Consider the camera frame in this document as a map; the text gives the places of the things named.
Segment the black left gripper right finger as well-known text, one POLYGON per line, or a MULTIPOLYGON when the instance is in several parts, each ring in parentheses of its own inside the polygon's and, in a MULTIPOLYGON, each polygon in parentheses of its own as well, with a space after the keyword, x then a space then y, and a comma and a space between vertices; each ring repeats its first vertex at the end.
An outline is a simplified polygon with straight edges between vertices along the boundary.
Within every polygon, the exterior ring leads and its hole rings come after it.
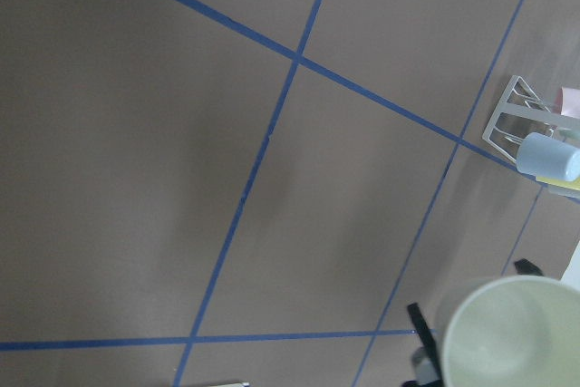
POLYGON ((541 276, 543 271, 531 261, 521 258, 513 263, 516 272, 522 276, 541 276))

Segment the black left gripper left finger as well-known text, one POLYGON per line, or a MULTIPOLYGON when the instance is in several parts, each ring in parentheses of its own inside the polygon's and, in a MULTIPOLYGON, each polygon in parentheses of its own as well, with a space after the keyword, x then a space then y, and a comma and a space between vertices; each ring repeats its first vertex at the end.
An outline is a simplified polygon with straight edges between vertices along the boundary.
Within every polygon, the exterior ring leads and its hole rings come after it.
POLYGON ((421 348, 411 356, 416 381, 441 381, 440 358, 435 338, 418 303, 407 305, 407 313, 419 336, 421 348))

